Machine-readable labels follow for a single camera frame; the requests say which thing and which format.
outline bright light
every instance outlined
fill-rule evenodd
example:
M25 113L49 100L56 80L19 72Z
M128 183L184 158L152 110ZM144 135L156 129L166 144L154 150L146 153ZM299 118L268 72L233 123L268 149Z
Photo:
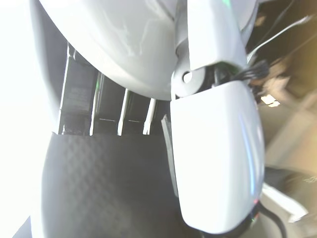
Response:
M270 94L261 97L261 100L270 108L274 108L280 105L280 103Z

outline textured surface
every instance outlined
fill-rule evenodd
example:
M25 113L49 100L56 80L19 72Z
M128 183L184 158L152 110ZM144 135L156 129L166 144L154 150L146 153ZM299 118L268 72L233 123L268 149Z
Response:
M53 135L43 171L47 238L195 238L163 137Z

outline white plastic shell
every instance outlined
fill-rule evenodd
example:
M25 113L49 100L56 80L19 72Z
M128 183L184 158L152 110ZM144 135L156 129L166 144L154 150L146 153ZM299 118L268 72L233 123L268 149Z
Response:
M170 107L183 219L210 234L226 233L251 212L264 179L264 139L253 95L234 81Z

